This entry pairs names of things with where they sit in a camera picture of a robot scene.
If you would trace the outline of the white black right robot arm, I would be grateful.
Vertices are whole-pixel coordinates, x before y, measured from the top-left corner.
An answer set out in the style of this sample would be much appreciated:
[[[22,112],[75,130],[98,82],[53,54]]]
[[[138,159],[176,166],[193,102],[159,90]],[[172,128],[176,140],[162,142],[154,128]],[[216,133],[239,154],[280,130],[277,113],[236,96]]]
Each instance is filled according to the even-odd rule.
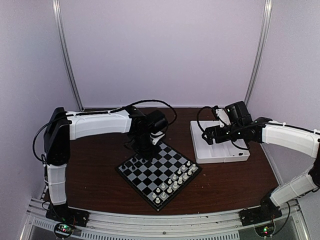
[[[320,132],[279,122],[268,117],[252,119],[243,101],[225,107],[208,106],[218,121],[217,125],[199,125],[202,139],[208,144],[231,142],[239,148],[237,140],[260,144],[271,154],[281,172],[289,166],[289,158],[307,159],[309,163],[293,161],[283,183],[268,192],[256,210],[259,220],[268,220],[276,208],[291,200],[317,192],[320,189]]]

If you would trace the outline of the black white chessboard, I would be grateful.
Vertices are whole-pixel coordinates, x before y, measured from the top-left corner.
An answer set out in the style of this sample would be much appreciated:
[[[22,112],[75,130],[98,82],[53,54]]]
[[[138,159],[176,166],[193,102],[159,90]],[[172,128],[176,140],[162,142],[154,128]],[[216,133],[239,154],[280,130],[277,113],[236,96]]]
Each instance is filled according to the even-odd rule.
[[[188,159],[167,143],[160,141],[157,145],[160,149],[153,159],[145,160],[143,163],[143,157],[134,154],[115,167],[115,170],[153,209],[159,212],[189,183],[191,183],[191,181],[202,171],[202,168],[196,162]],[[166,169],[169,169],[172,165],[175,165],[178,168],[180,164],[184,164],[186,161],[196,164],[200,168],[200,171],[195,176],[191,177],[191,180],[188,180],[187,184],[179,189],[177,193],[169,197],[168,201],[165,201],[164,204],[157,207],[148,198],[148,195],[152,192],[152,190],[148,188],[148,185],[150,185],[153,180],[159,180],[158,177],[161,175],[164,177],[164,174],[170,173],[170,171],[166,171]]]

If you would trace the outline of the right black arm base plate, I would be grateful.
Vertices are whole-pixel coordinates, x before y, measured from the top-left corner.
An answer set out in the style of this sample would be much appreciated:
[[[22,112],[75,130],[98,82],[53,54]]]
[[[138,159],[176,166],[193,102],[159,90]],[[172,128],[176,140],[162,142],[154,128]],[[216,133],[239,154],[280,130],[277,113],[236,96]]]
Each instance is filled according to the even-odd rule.
[[[282,217],[282,211],[279,206],[275,206],[269,197],[260,201],[260,206],[254,208],[244,208],[239,212],[242,226],[255,225],[276,218]]]

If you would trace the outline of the right aluminium frame post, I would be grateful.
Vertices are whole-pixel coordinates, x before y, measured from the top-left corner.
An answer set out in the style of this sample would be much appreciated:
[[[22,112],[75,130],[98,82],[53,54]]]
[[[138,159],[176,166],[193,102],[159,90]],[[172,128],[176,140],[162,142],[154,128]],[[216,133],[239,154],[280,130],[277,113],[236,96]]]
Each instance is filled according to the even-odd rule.
[[[252,98],[253,91],[255,88],[255,84],[257,82],[257,78],[259,75],[259,70],[260,70],[260,66],[262,63],[262,59],[263,59],[263,53],[264,53],[266,42],[268,39],[271,18],[272,18],[272,10],[273,10],[273,1],[272,0],[265,0],[264,7],[263,7],[261,26],[260,26],[260,33],[259,33],[259,38],[258,38],[258,42],[257,42],[256,54],[255,54],[253,67],[252,67],[249,83],[247,86],[246,94],[244,97],[244,103],[246,106],[248,106],[250,103],[250,100]]]

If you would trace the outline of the left aluminium frame post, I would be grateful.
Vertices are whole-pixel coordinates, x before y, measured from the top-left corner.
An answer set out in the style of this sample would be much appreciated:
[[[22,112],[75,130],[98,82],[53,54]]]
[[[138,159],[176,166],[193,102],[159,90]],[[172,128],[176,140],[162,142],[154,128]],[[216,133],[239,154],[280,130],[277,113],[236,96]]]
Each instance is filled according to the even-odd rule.
[[[66,40],[66,35],[65,35],[65,30],[64,30],[64,25],[63,25],[63,18],[62,18],[62,12],[61,12],[61,3],[59,0],[52,0],[52,7],[53,7],[53,14],[58,30],[58,36],[59,36],[59,41],[60,41],[60,46],[62,50],[62,55],[63,55],[63,61],[64,61],[64,66],[67,74],[68,81],[70,83],[71,91],[73,94],[73,97],[75,99],[77,108],[80,111],[83,111],[85,108],[83,106],[80,93],[77,87],[77,83],[75,80],[73,68],[72,68],[72,63],[68,51],[68,46],[67,46],[67,40]]]

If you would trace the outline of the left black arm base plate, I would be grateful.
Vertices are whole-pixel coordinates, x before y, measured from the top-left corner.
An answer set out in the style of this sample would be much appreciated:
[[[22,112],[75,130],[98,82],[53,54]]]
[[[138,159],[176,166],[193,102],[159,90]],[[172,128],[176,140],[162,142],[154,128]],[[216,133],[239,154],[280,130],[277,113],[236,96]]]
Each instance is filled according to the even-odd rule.
[[[56,222],[67,223],[73,226],[86,227],[90,213],[85,210],[70,208],[67,203],[49,204],[45,217]]]

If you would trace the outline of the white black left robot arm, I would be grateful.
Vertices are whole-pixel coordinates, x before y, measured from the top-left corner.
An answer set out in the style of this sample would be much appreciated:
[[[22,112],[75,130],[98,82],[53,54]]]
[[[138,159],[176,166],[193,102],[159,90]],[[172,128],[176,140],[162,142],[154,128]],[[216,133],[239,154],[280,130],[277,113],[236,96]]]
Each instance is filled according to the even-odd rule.
[[[46,185],[53,215],[61,222],[72,218],[66,193],[66,168],[72,141],[105,134],[126,134],[128,141],[124,147],[150,159],[167,126],[166,116],[160,110],[145,114],[135,106],[125,106],[113,110],[75,112],[57,107],[32,141],[34,146],[39,134],[44,133],[44,153],[38,155],[34,147],[32,152],[46,168]]]

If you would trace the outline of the white plastic divided tray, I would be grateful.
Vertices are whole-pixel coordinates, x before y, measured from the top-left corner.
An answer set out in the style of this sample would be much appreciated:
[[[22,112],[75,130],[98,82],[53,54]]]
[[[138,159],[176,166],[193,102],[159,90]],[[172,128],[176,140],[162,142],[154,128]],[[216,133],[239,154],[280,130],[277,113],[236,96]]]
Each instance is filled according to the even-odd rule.
[[[198,164],[232,163],[247,161],[250,152],[235,147],[231,141],[207,144],[202,139],[202,131],[197,121],[190,122],[190,133],[193,143],[195,160]]]

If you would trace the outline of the aluminium frame post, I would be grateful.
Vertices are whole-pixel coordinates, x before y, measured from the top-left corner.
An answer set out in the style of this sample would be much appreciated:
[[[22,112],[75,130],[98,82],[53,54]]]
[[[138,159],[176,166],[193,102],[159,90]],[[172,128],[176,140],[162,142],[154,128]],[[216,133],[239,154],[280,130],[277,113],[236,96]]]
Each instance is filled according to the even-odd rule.
[[[249,83],[247,86],[246,94],[244,97],[244,103],[246,106],[248,106],[250,103],[250,100],[252,98],[253,91],[255,88],[255,84],[257,82],[257,78],[259,75],[259,70],[260,70],[260,66],[262,63],[262,59],[263,59],[263,53],[264,53],[266,42],[268,39],[271,18],[272,18],[272,10],[273,10],[273,1],[272,0],[265,0],[264,7],[263,7],[261,26],[260,26],[260,33],[259,33],[259,38],[258,38],[258,42],[257,42],[256,54],[255,54],[253,67],[252,67]]]
[[[66,35],[65,35],[65,30],[64,30],[64,25],[63,25],[63,18],[62,18],[62,12],[61,12],[61,3],[59,0],[52,0],[52,7],[53,7],[53,14],[58,30],[58,36],[59,36],[59,41],[60,41],[60,46],[62,50],[62,55],[63,55],[63,61],[64,61],[64,66],[67,74],[68,81],[70,83],[71,91],[73,94],[73,97],[75,99],[77,108],[80,111],[83,111],[85,108],[83,106],[80,93],[77,87],[77,83],[75,80],[73,68],[72,68],[72,63],[68,51],[68,46],[67,46],[67,40],[66,40]]]

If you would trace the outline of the front aluminium rail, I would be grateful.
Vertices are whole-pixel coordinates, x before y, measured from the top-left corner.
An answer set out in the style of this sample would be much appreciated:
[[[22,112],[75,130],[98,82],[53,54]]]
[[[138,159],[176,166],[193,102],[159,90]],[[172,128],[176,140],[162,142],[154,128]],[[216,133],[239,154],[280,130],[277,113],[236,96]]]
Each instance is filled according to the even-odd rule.
[[[85,227],[76,227],[71,240],[260,240],[257,231],[274,226],[272,240],[310,239],[298,202],[282,206],[282,217],[244,226],[239,211],[182,215],[134,215],[89,211]]]

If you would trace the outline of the white chess piece row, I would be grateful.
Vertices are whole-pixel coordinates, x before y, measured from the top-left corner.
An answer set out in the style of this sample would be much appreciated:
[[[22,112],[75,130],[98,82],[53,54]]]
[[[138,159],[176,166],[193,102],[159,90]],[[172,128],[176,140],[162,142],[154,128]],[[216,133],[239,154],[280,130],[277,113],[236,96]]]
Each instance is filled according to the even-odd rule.
[[[147,187],[151,190],[148,194],[148,198],[158,208],[168,201],[169,197],[173,197],[184,185],[187,184],[191,177],[195,177],[200,171],[200,168],[195,164],[187,160],[185,163],[177,163],[180,165],[176,167],[172,165],[166,169],[167,174],[163,174],[158,177],[158,180],[153,182]]]

